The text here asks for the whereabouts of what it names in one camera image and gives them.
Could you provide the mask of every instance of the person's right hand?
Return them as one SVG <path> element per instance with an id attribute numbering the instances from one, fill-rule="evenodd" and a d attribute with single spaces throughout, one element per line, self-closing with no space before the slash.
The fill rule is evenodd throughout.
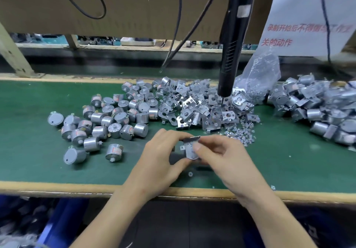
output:
<path id="1" fill-rule="evenodd" d="M 242 143 L 222 135 L 201 137 L 193 144 L 195 153 L 206 161 L 244 206 L 269 189 Z"/>

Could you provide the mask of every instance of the hand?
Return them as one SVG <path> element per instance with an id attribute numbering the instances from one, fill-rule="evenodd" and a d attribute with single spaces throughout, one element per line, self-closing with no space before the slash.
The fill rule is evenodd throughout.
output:
<path id="1" fill-rule="evenodd" d="M 123 184 L 124 190 L 138 195 L 138 200 L 142 200 L 143 204 L 163 193 L 191 162 L 183 158 L 170 165 L 169 155 L 173 147 L 179 140 L 192 136 L 185 132 L 160 129 L 146 143 L 139 161 Z"/>
<path id="2" fill-rule="evenodd" d="M 242 143 L 222 135 L 201 137 L 193 144 L 195 153 L 206 161 L 244 206 L 269 189 Z"/>

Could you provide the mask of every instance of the person's left hand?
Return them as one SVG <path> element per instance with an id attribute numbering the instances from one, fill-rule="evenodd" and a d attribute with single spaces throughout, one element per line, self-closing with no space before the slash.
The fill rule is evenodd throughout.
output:
<path id="1" fill-rule="evenodd" d="M 146 143 L 139 161 L 122 188 L 138 196 L 137 200 L 142 200 L 143 204 L 163 193 L 191 162 L 183 158 L 170 165 L 169 155 L 173 147 L 179 140 L 192 136 L 185 132 L 160 129 Z"/>

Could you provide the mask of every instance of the forearm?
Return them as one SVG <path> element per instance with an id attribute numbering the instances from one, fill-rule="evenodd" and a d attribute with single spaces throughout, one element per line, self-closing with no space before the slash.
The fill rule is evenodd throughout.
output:
<path id="1" fill-rule="evenodd" d="M 261 191 L 246 208 L 266 248 L 316 248 L 308 233 L 272 190 Z"/>
<path id="2" fill-rule="evenodd" d="M 70 248 L 117 248 L 143 204 L 124 189 L 116 191 Z"/>

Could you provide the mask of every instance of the table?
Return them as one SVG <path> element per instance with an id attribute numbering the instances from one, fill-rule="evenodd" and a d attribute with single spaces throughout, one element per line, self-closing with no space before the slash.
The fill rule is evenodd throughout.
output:
<path id="1" fill-rule="evenodd" d="M 122 185 L 147 142 L 160 129 L 175 129 L 160 121 L 149 123 L 145 139 L 109 139 L 102 150 L 90 154 L 80 165 L 66 165 L 63 155 L 70 142 L 47 123 L 51 111 L 82 117 L 82 106 L 96 93 L 103 97 L 122 93 L 121 84 L 87 82 L 46 82 L 44 79 L 0 81 L 2 110 L 2 152 L 0 193 L 39 196 L 110 196 Z M 310 134 L 304 124 L 273 117 L 273 108 L 256 106 L 261 123 L 255 125 L 256 142 L 247 147 L 254 163 L 269 185 L 285 201 L 356 202 L 355 153 L 346 147 Z M 189 130 L 194 136 L 202 129 Z M 105 159 L 111 143 L 124 146 L 123 160 Z M 186 169 L 162 194 L 183 199 L 233 199 L 214 174 L 197 165 Z"/>

